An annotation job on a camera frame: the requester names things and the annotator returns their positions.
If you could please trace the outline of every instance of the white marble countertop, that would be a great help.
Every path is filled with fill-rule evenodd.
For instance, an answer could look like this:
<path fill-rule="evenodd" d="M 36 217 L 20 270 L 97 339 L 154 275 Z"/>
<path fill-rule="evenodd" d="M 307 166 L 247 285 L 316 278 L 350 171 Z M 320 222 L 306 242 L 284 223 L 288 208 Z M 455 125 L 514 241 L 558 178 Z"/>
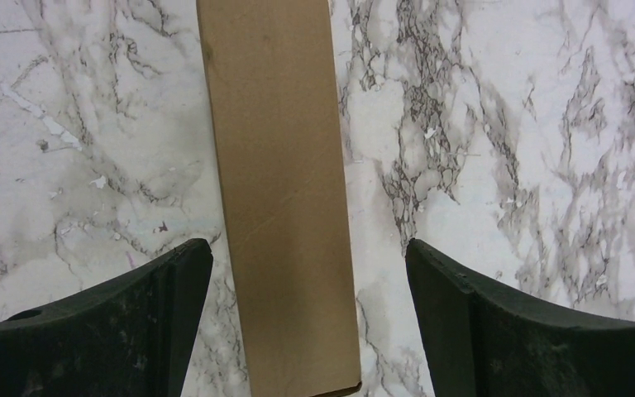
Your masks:
<path fill-rule="evenodd" d="M 635 319 L 635 1 L 330 7 L 360 395 L 433 395 L 411 237 Z M 201 62 L 191 0 L 0 2 L 0 320 L 204 237 L 217 264 L 184 397 L 242 397 Z"/>

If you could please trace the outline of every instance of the curved edge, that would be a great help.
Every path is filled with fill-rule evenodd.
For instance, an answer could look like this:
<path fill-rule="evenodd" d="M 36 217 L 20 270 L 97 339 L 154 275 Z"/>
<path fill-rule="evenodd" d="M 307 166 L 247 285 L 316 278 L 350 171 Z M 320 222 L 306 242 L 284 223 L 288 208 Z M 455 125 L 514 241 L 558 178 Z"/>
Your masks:
<path fill-rule="evenodd" d="M 211 252 L 210 245 L 205 239 L 193 238 L 187 240 L 152 261 L 149 261 L 134 270 L 128 271 L 127 273 L 123 273 L 118 277 L 106 280 L 101 284 L 94 285 L 93 287 L 56 300 L 55 302 L 14 314 L 9 319 L 0 322 L 0 332 L 16 328 L 23 329 L 35 326 L 39 327 L 42 324 L 66 320 L 75 314 L 95 310 L 100 304 L 103 304 L 109 299 L 115 297 L 117 294 L 124 292 L 130 285 L 144 279 L 149 274 L 160 271 L 166 266 L 173 265 L 173 259 L 176 256 L 188 255 L 189 251 L 193 253 L 193 251 L 196 250 L 208 253 Z M 22 316 L 27 312 L 39 313 L 37 315 Z"/>
<path fill-rule="evenodd" d="M 525 294 L 463 266 L 421 240 L 411 240 L 408 251 L 416 251 L 423 258 L 427 258 L 432 268 L 445 275 L 458 288 L 471 289 L 484 301 L 500 307 L 513 316 L 525 317 L 540 325 L 556 328 L 635 328 L 635 322 L 632 321 L 580 312 Z"/>

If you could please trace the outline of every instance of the black plastic part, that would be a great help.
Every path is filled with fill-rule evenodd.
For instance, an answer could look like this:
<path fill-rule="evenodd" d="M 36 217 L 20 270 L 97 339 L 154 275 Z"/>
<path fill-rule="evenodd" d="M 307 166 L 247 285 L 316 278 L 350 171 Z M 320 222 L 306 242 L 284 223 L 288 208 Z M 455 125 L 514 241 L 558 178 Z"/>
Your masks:
<path fill-rule="evenodd" d="M 635 323 L 527 295 L 412 240 L 405 257 L 437 397 L 635 396 Z"/>
<path fill-rule="evenodd" d="M 0 323 L 0 397 L 179 397 L 212 270 L 205 240 Z"/>

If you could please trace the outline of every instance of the hole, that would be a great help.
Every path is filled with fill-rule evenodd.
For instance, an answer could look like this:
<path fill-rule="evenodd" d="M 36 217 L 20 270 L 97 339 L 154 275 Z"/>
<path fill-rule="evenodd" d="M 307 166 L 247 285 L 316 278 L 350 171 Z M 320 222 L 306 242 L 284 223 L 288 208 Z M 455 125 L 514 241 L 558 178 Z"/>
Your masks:
<path fill-rule="evenodd" d="M 16 320 L 24 320 L 26 318 L 33 318 L 35 316 L 40 315 L 41 313 L 42 313 L 42 310 L 30 309 L 30 310 L 26 310 L 25 312 L 20 312 L 14 316 L 11 316 L 6 321 L 16 321 Z"/>

